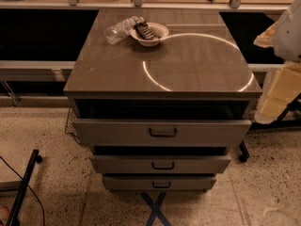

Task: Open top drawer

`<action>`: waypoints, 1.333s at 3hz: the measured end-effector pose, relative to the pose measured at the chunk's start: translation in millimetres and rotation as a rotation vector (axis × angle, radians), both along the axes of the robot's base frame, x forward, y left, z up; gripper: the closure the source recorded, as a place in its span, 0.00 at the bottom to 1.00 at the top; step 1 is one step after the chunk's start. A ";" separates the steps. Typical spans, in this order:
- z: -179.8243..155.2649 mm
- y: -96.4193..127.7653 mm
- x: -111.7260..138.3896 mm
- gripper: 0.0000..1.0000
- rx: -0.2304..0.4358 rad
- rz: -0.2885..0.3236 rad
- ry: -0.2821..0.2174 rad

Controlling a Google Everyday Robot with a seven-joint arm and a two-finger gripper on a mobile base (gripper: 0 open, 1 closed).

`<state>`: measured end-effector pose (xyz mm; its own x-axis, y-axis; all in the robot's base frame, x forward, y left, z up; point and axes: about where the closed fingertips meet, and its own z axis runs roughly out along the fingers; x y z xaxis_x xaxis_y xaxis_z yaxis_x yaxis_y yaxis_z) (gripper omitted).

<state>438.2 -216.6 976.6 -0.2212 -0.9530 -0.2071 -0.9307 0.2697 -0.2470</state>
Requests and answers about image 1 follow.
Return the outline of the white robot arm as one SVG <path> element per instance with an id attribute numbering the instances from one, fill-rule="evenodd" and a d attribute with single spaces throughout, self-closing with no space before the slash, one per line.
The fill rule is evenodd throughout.
<path id="1" fill-rule="evenodd" d="M 264 84 L 255 112 L 256 122 L 269 124 L 301 93 L 301 0 L 294 0 L 254 44 L 272 47 L 274 54 L 284 60 L 274 78 Z"/>

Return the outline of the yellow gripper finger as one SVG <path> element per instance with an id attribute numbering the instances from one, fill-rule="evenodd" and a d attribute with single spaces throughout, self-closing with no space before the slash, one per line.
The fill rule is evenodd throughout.
<path id="1" fill-rule="evenodd" d="M 262 95 L 257 103 L 255 122 L 271 123 L 301 93 L 301 63 L 285 62 L 270 71 L 263 83 Z"/>
<path id="2" fill-rule="evenodd" d="M 261 48 L 268 48 L 274 46 L 274 38 L 277 30 L 277 23 L 270 25 L 264 32 L 254 40 L 254 44 Z"/>

